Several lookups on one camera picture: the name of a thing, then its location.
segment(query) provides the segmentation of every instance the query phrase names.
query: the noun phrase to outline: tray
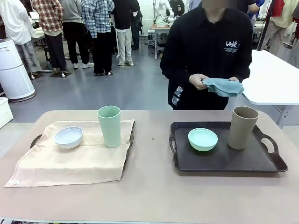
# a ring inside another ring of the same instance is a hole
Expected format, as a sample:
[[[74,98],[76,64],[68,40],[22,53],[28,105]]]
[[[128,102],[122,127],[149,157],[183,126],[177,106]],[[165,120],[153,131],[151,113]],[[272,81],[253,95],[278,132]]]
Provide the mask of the tray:
[[[132,148],[132,145],[133,145],[133,142],[134,142],[134,135],[133,135],[133,132],[134,132],[134,126],[135,126],[135,121],[133,123],[133,126],[132,126],[132,131],[131,131],[131,135],[130,135],[130,145],[129,145],[129,148],[127,150],[127,155],[126,155],[126,160],[125,160],[125,163],[124,163],[124,166],[127,164],[127,161],[128,161],[128,157],[129,157],[129,153],[131,151],[131,148]],[[36,142],[41,138],[42,134],[40,134],[39,136],[37,136],[31,143],[30,145],[30,148],[32,148]]]
[[[196,151],[189,143],[188,133],[194,128],[207,128],[218,136],[218,143],[209,152]],[[228,146],[230,122],[175,122],[171,125],[169,138],[176,169],[186,172],[266,172],[288,170],[278,153],[277,143],[255,126],[244,150]],[[261,142],[267,138],[274,146],[269,153]]]

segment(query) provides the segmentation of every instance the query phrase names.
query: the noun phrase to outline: mint green tumbler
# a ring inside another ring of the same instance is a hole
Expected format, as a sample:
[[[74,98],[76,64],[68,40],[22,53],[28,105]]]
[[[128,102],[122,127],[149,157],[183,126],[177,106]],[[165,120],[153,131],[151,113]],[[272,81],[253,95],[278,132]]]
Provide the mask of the mint green tumbler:
[[[108,148],[121,144],[121,110],[117,106],[104,106],[98,110],[104,143]]]

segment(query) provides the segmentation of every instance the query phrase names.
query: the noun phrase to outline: light blue bowl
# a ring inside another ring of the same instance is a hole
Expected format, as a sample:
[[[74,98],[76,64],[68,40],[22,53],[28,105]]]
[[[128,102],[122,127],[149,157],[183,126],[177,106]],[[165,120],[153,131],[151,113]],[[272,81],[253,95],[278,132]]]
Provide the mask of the light blue bowl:
[[[55,136],[56,144],[65,149],[71,149],[80,145],[83,139],[83,130],[80,127],[67,127],[59,131]]]
[[[188,139],[191,146],[201,152],[207,152],[213,149],[217,142],[217,135],[211,130],[205,128],[196,128],[189,132]]]

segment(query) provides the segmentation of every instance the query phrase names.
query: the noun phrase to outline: black shirt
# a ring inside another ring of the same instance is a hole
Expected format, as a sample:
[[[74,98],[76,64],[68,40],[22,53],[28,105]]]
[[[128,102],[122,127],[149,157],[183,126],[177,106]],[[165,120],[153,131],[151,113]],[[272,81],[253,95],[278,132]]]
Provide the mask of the black shirt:
[[[168,100],[174,109],[222,110],[228,99],[189,83],[192,74],[210,78],[250,74],[252,51],[250,19],[237,9],[226,9],[217,23],[209,22],[202,7],[179,17],[171,27],[160,67],[169,79]]]
[[[131,14],[140,10],[137,0],[113,0],[115,28],[129,29],[131,27]]]
[[[237,8],[247,14],[248,6],[254,4],[255,0],[237,0]]]
[[[169,4],[174,13],[174,17],[181,16],[185,13],[185,4],[182,0],[170,0]]]

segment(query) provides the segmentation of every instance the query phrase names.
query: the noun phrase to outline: blue plaid shirt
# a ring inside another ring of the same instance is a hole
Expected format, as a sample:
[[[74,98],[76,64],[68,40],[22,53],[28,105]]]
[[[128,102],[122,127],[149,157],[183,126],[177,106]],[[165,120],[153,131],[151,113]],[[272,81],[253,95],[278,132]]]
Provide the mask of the blue plaid shirt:
[[[113,0],[82,0],[82,19],[93,38],[97,33],[111,31],[109,15],[114,10]]]

